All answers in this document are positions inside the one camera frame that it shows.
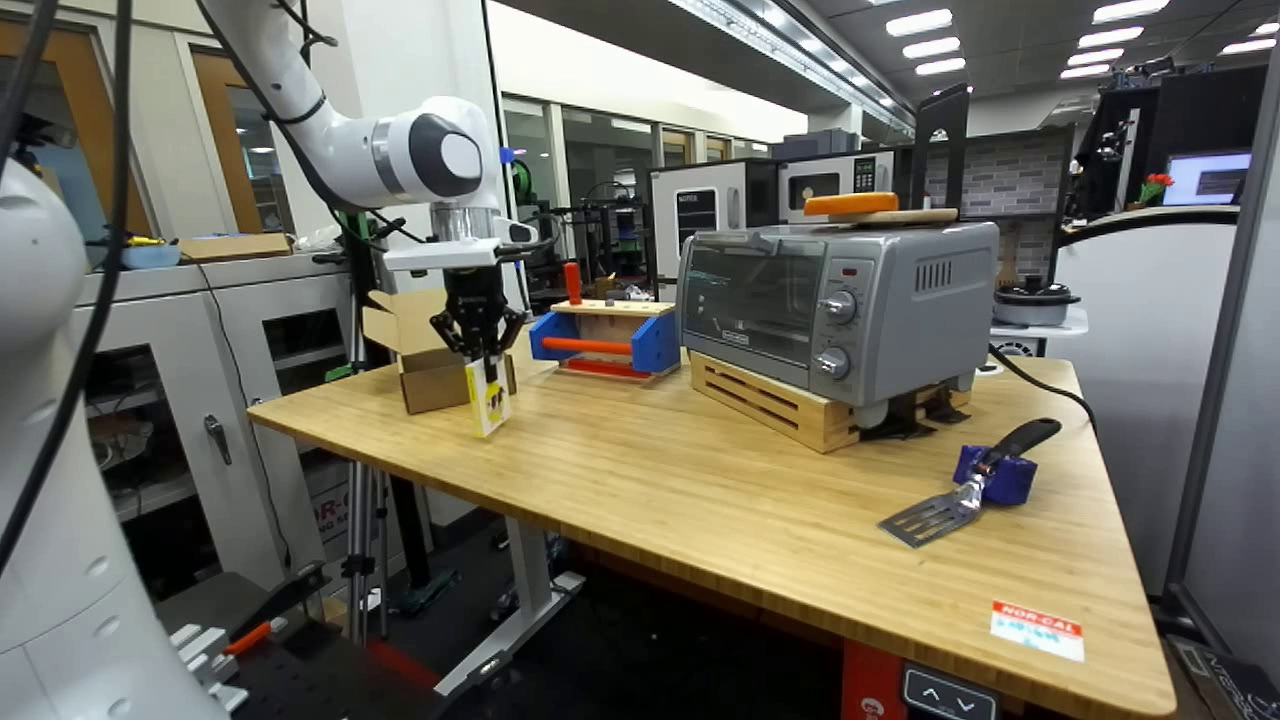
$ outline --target metal spatula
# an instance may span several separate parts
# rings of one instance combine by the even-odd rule
[[[1026,457],[1028,448],[1045,444],[1047,437],[1059,431],[1059,422],[1028,422],[1020,429],[1014,429],[997,448],[987,448],[976,463],[974,477],[963,484],[958,484],[945,495],[930,495],[887,521],[880,521],[880,527],[912,550],[924,550],[940,538],[962,534],[963,525],[974,525],[985,509],[985,488],[997,477],[997,463],[1005,457]]]

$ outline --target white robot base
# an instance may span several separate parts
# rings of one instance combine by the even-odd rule
[[[86,282],[68,208],[22,166],[0,177],[0,525],[50,437],[73,368],[63,334]],[[0,578],[0,715],[222,720],[169,644],[128,555],[77,411]]]

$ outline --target red and white label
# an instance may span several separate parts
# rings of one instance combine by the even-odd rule
[[[993,601],[993,638],[1084,666],[1084,625]]]

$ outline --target wooden tabletop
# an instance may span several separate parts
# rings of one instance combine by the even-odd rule
[[[1028,361],[1076,389],[1065,361]],[[581,377],[519,380],[492,440],[473,416],[406,416],[392,373],[256,404],[252,416],[371,467],[653,566],[681,582],[884,649],[924,668],[1069,715],[1171,715],[1116,495],[1081,408],[1000,373],[976,380],[974,422],[930,440],[815,457],[689,389]],[[1018,513],[904,550],[878,525],[948,488],[962,444],[993,444],[1034,416],[1065,431],[1034,452]],[[993,603],[1076,619],[1084,662],[993,638]]]

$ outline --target monitor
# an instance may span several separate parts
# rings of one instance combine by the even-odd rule
[[[1250,152],[1169,157],[1165,206],[1235,206],[1250,177]]]

